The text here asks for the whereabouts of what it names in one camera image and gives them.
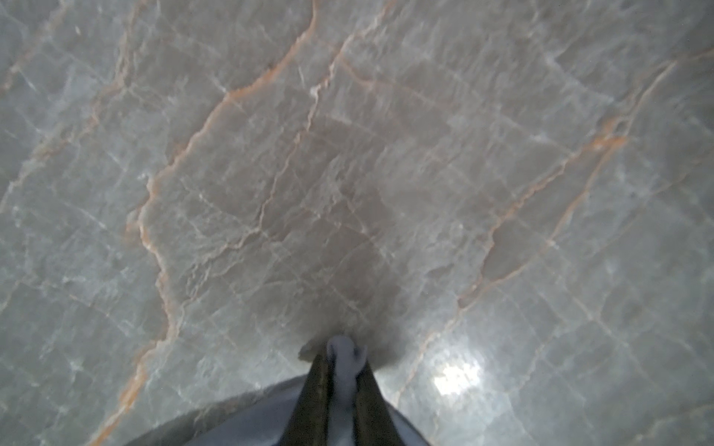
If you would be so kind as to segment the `blue-grey tank top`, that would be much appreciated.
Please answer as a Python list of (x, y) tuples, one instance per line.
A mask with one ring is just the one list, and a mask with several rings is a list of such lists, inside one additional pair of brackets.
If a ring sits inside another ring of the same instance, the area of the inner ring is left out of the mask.
[[(312, 361), (320, 353), (326, 353), (332, 362), (327, 445), (356, 445), (353, 424), (356, 379), (368, 362), (367, 349), (357, 345), (351, 337), (338, 334), (316, 349)], [(133, 444), (278, 445), (307, 375), (289, 379), (264, 392), (235, 397), (205, 410), (184, 414), (136, 438)], [(427, 444), (413, 424), (387, 404), (405, 445)]]

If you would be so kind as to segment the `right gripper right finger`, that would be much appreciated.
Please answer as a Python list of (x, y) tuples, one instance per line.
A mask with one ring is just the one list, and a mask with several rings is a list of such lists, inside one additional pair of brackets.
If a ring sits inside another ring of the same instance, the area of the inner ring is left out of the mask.
[(405, 446), (392, 421), (374, 373), (367, 362), (357, 375), (354, 407), (354, 436), (357, 446)]

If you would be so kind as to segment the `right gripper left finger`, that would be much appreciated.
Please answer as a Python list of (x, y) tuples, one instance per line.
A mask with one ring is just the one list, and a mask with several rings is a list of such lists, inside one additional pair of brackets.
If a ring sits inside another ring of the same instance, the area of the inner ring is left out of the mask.
[(331, 393), (332, 362), (326, 353), (320, 353), (312, 362), (278, 445), (327, 445)]

